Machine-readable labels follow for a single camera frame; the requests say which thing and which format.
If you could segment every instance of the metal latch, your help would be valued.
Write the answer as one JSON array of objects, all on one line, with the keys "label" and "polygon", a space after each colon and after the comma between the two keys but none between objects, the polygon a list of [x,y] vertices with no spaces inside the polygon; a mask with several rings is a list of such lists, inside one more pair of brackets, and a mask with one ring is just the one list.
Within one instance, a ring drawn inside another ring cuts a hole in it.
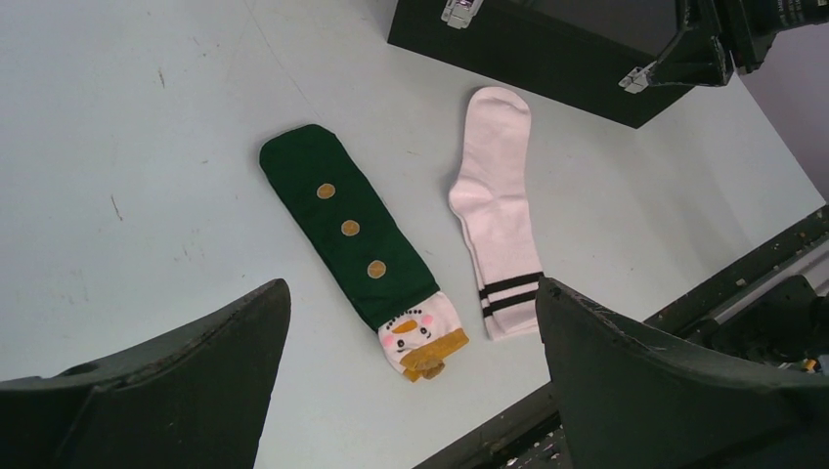
[{"label": "metal latch", "polygon": [[625,91],[633,95],[640,93],[650,85],[648,75],[650,75],[650,70],[655,64],[656,62],[653,62],[645,68],[641,66],[635,67],[625,76],[625,78],[622,78],[622,81],[619,82],[619,86],[625,88]]},{"label": "metal latch", "polygon": [[484,0],[447,0],[441,20],[455,29],[464,29],[472,22],[482,3]]}]

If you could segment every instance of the brown button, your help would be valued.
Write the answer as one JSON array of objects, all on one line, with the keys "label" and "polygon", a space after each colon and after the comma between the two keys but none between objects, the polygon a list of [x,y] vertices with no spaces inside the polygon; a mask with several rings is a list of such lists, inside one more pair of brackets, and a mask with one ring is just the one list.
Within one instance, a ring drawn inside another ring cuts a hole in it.
[{"label": "brown button", "polygon": [[345,223],[342,224],[340,230],[346,236],[354,236],[360,232],[360,224],[355,222],[354,220],[347,220]]},{"label": "brown button", "polygon": [[378,279],[386,275],[386,265],[383,261],[374,261],[369,264],[369,277]]},{"label": "brown button", "polygon": [[317,197],[325,200],[327,198],[334,197],[336,193],[336,188],[333,184],[325,183],[317,188]]}]

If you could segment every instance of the snowman nose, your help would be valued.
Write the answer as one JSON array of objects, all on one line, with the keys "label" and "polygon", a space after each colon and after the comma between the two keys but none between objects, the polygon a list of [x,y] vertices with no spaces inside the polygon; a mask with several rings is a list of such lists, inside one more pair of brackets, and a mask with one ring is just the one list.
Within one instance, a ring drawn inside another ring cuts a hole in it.
[{"label": "snowman nose", "polygon": [[417,322],[413,320],[407,320],[406,322],[392,329],[392,332],[394,332],[395,334],[405,334],[406,332],[415,329],[417,329]]}]

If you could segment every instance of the black case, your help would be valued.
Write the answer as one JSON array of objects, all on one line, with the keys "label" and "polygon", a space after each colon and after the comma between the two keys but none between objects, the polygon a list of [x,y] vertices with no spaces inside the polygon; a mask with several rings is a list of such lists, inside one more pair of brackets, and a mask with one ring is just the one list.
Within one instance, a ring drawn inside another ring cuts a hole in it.
[{"label": "black case", "polygon": [[676,33],[674,0],[518,1],[485,0],[454,29],[445,0],[399,0],[388,42],[634,128],[690,90],[619,86]]}]

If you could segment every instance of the table surface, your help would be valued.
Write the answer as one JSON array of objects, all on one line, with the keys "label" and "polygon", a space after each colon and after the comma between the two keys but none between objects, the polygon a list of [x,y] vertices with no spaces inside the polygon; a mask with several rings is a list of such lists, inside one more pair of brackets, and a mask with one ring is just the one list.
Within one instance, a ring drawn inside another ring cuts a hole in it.
[{"label": "table surface", "polygon": [[[487,340],[447,204],[466,103],[497,83],[385,44],[393,10],[0,5],[0,379],[54,375],[284,277],[292,320],[257,468],[412,467],[547,382],[538,337]],[[823,204],[739,80],[637,131],[519,94],[546,272],[637,320]],[[458,308],[471,343],[434,381],[385,362],[258,167],[264,142],[312,122]]]}]

